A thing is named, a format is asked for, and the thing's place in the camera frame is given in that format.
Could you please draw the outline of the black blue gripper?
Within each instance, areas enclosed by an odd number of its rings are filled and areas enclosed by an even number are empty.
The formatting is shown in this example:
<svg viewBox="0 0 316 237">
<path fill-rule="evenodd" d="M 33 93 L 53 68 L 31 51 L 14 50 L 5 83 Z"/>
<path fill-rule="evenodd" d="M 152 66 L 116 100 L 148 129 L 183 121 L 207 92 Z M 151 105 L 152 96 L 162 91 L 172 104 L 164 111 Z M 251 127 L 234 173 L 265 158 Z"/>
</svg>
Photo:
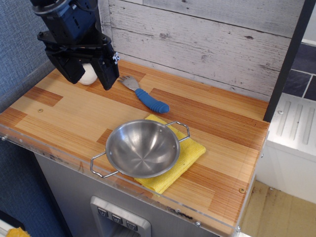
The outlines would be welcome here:
<svg viewBox="0 0 316 237">
<path fill-rule="evenodd" d="M 47 26 L 38 33 L 45 52 L 56 69 L 72 84 L 85 73 L 82 63 L 91 63 L 105 90 L 119 77 L 119 55 L 111 39 L 97 25 L 96 0 L 35 0 L 33 11 Z"/>
</svg>

